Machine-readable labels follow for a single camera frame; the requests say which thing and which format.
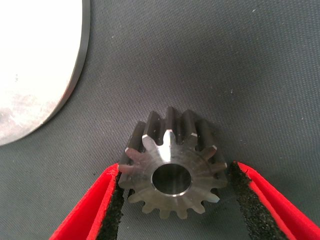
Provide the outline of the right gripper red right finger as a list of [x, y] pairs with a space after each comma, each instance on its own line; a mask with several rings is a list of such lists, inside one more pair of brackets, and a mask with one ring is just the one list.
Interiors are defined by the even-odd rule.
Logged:
[[252, 240], [318, 240], [320, 227], [252, 167], [234, 161], [231, 185]]

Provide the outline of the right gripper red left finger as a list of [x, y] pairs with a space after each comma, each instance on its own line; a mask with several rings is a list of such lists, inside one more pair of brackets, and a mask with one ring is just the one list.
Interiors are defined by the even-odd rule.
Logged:
[[51, 235], [51, 240], [116, 240], [124, 204], [117, 163], [107, 167]]

